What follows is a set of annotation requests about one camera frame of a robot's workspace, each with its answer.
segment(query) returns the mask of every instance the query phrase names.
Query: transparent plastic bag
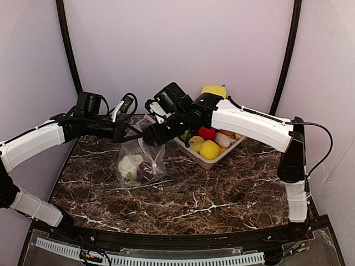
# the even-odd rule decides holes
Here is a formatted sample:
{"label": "transparent plastic bag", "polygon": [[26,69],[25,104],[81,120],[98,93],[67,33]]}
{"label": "transparent plastic bag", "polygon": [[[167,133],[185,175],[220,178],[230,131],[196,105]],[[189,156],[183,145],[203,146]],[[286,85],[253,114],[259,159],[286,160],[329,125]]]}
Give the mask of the transparent plastic bag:
{"label": "transparent plastic bag", "polygon": [[[145,115],[137,122],[135,128],[142,130],[154,123],[154,119]],[[164,177],[166,175],[164,153],[165,145],[148,146],[142,138],[122,143],[116,169],[121,186],[143,186]]]}

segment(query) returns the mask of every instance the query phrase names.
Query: red apple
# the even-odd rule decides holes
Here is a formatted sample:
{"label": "red apple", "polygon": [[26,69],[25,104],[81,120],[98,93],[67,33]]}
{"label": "red apple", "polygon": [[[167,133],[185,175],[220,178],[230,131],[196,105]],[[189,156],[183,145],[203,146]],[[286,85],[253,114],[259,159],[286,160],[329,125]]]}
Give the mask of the red apple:
{"label": "red apple", "polygon": [[204,140],[214,140],[216,136],[216,130],[202,127],[199,130],[199,136],[202,137]]}

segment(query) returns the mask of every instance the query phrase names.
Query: white wall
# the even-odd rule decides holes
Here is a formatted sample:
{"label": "white wall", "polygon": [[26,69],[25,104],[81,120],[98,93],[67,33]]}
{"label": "white wall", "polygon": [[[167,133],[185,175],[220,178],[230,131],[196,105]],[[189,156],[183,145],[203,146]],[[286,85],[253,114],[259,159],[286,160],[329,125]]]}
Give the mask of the white wall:
{"label": "white wall", "polygon": [[[55,0],[0,2],[0,140],[69,110],[76,93],[60,35]],[[52,148],[11,173],[47,200],[71,144]],[[30,220],[0,209],[0,265],[17,265]]]}
{"label": "white wall", "polygon": [[[311,179],[321,214],[328,213],[346,265],[355,265],[355,2],[303,1],[295,51],[277,115],[298,115],[327,126],[330,158]],[[306,128],[308,169],[327,152],[329,140]]]}
{"label": "white wall", "polygon": [[293,1],[66,2],[84,90],[111,106],[132,91],[145,112],[145,101],[175,81],[192,98],[226,84],[237,102],[269,110]]}

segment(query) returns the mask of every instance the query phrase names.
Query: tabletop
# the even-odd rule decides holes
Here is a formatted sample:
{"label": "tabletop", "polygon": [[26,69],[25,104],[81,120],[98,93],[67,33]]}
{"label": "tabletop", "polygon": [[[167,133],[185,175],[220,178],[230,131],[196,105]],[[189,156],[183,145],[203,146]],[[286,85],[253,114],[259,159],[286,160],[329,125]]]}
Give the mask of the tabletop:
{"label": "tabletop", "polygon": [[276,175],[280,153],[273,148],[245,139],[205,170],[173,141],[165,145],[166,175],[122,188],[116,176],[121,145],[81,137],[51,203],[70,213],[77,226],[116,232],[214,234],[287,224],[286,191]]}

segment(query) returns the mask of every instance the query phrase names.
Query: basket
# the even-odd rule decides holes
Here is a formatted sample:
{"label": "basket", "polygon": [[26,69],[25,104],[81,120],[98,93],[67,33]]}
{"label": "basket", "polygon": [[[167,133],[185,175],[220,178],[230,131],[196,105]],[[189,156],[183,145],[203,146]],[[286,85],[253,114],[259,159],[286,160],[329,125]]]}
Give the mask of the basket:
{"label": "basket", "polygon": [[174,141],[177,144],[177,147],[179,150],[181,150],[184,154],[188,155],[191,159],[193,159],[195,162],[197,162],[202,168],[209,170],[212,167],[214,167],[220,160],[222,160],[229,152],[231,152],[236,146],[238,146],[245,137],[243,136],[239,140],[237,140],[234,144],[232,144],[225,152],[223,152],[220,156],[215,158],[214,160],[207,160],[203,158],[200,154],[197,152],[193,151],[191,148],[186,148],[185,143],[183,143],[180,139],[177,137],[174,138]]}

